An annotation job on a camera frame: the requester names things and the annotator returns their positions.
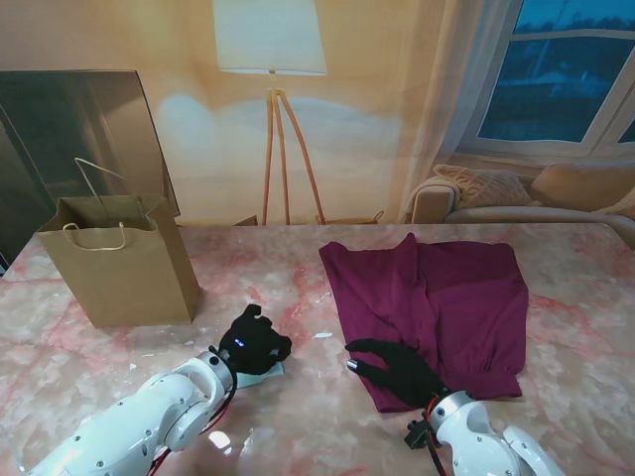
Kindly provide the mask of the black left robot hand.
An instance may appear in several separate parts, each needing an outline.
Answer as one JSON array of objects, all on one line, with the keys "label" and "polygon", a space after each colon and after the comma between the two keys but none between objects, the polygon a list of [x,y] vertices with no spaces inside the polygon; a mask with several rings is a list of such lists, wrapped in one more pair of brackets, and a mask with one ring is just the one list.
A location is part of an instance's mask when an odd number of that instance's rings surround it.
[{"label": "black left robot hand", "polygon": [[218,351],[236,372],[264,375],[286,360],[292,340],[279,334],[258,304],[248,304],[222,336]]}]

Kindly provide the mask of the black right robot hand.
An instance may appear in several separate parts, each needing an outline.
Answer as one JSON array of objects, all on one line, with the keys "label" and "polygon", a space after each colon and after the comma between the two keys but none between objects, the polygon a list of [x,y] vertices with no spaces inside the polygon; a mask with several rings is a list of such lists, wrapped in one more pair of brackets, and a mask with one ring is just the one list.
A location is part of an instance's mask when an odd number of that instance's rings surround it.
[{"label": "black right robot hand", "polygon": [[441,399],[451,393],[433,368],[411,347],[377,339],[358,339],[346,344],[345,349],[349,353],[380,357],[386,369],[353,359],[352,372],[374,387],[387,389],[408,407],[426,407],[433,398]]}]

